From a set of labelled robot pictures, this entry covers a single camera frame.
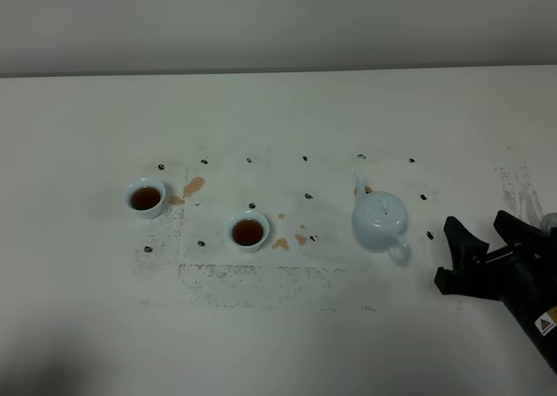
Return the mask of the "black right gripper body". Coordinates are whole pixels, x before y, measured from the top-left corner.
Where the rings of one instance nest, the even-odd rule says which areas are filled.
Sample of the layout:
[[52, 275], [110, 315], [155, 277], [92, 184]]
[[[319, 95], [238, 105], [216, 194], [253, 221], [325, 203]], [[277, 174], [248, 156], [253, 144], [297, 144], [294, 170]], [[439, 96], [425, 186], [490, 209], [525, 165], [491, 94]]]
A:
[[487, 254], [483, 265], [507, 268], [500, 300], [520, 323], [556, 325], [556, 229], [547, 236], [499, 211], [493, 222], [505, 246]]

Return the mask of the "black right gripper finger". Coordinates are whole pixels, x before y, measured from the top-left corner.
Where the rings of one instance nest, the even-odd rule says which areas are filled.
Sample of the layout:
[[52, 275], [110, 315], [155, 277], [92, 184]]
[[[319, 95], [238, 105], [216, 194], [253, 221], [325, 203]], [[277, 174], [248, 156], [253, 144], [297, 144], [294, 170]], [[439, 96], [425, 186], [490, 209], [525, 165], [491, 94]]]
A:
[[498, 265], [475, 265], [461, 270], [439, 267], [434, 284], [443, 295], [459, 295], [499, 301], [507, 268]]
[[466, 270], [486, 258], [489, 244], [476, 238], [457, 218], [446, 218], [444, 233], [454, 270]]

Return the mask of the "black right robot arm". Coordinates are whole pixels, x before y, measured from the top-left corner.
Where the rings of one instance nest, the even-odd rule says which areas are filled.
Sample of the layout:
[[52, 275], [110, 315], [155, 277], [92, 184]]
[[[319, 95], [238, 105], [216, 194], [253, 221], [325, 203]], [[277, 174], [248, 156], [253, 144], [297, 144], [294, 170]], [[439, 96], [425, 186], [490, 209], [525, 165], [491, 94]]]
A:
[[502, 302], [555, 370], [556, 215], [545, 215], [536, 228], [499, 211], [493, 227], [506, 245], [490, 252], [457, 218], [447, 218], [453, 267], [440, 267], [434, 284], [443, 295]]

